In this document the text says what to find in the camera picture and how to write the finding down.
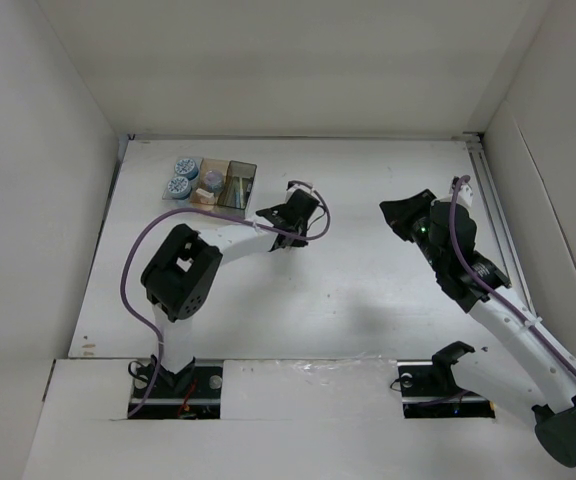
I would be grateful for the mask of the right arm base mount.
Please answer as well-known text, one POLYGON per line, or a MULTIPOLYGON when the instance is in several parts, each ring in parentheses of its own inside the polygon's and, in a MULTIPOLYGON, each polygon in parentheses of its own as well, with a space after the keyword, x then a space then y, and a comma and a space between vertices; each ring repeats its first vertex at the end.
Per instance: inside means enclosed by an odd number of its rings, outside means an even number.
POLYGON ((491 402, 446 383, 431 360, 397 362, 397 377, 390 388, 401 395, 406 419, 494 419, 491 402))

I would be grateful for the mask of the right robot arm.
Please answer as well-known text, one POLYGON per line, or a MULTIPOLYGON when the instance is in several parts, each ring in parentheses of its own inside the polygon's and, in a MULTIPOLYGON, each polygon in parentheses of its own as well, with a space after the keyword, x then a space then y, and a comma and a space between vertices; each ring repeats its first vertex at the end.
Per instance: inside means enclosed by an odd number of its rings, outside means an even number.
POLYGON ((526 308, 510 279, 476 249, 470 187, 436 197, 423 190, 379 208, 393 233, 414 244, 441 291, 483 326, 522 368, 514 375, 492 349, 455 341, 433 354, 424 373, 434 395, 479 395, 531 428, 559 464, 576 467, 576 359, 526 308))

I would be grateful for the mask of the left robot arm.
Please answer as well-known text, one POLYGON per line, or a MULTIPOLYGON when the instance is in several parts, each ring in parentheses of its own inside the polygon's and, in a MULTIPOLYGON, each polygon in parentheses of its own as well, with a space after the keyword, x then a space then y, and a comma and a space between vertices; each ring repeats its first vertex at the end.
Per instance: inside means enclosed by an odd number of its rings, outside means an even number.
POLYGON ((193 317, 206 303, 218 270, 245 257, 308 244, 311 217, 326 207, 321 199, 293 187, 278 205, 247 219, 203 233, 187 224, 175 226, 141 275, 162 339, 156 384, 169 396, 190 387, 195 356, 193 317))

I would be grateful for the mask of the blue white tape jar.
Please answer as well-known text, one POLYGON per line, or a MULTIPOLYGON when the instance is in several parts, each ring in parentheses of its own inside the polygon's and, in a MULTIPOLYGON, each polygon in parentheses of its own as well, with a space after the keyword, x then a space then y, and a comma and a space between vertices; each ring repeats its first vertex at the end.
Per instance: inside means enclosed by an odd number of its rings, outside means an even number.
POLYGON ((172 199, 183 200, 192 194, 192 185, 186 177, 175 176, 167 183, 166 192, 172 199))
POLYGON ((195 181, 200 172, 201 158, 180 156, 174 164, 174 174, 177 177, 184 177, 190 182, 195 181))

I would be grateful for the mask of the clear jar of paper clips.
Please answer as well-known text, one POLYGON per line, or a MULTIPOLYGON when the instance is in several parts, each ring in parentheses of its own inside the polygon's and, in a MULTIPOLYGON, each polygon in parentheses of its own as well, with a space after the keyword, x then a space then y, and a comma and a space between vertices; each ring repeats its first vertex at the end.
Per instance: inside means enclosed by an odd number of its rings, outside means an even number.
POLYGON ((219 170, 209 170, 203 177, 203 185, 206 190, 219 192, 224 188, 225 177, 219 170))

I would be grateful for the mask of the white staple box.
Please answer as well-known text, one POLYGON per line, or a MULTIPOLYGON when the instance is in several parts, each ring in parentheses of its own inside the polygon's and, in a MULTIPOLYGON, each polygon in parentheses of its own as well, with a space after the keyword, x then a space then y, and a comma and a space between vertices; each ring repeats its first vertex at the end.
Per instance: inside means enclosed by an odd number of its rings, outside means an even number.
POLYGON ((202 198, 213 198, 214 193, 211 191, 204 190, 203 188, 198 188, 196 194, 202 198))

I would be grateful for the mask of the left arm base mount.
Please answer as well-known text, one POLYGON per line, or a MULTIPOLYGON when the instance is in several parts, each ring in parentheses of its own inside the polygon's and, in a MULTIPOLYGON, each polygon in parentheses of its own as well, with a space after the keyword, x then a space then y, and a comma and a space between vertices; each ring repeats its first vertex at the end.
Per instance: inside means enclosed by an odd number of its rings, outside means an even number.
POLYGON ((128 366, 132 390, 127 407, 131 420, 217 420, 221 416, 222 362, 193 360, 180 373, 161 368, 147 395, 155 358, 128 366))

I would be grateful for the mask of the yellow highlighter pen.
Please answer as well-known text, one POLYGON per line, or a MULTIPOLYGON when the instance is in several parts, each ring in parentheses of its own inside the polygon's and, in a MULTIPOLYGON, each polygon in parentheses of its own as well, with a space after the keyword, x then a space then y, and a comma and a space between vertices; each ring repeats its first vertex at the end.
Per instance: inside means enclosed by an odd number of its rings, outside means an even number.
POLYGON ((254 179, 252 177, 242 177, 243 181, 244 181, 244 195, 245 195, 245 202, 244 202, 244 208, 247 208, 248 202, 249 202, 249 198, 252 192, 252 187, 254 184, 254 179))

